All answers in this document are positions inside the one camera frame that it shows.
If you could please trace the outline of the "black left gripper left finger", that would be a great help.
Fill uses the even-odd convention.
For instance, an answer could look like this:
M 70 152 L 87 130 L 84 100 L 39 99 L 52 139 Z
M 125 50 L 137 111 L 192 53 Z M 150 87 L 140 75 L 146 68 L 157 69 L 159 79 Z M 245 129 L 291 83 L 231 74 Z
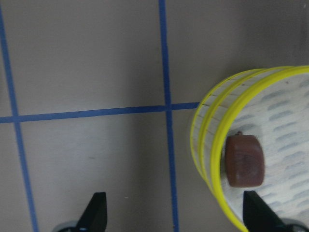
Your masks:
M 104 232 L 107 228 L 107 197 L 96 192 L 77 222 L 75 232 Z

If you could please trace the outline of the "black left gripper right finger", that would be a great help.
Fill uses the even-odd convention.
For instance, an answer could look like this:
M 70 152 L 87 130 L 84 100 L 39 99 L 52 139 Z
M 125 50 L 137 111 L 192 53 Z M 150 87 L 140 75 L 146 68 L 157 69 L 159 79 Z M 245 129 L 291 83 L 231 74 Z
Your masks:
M 289 232 L 289 227 L 255 191 L 244 191 L 242 219 L 249 232 Z

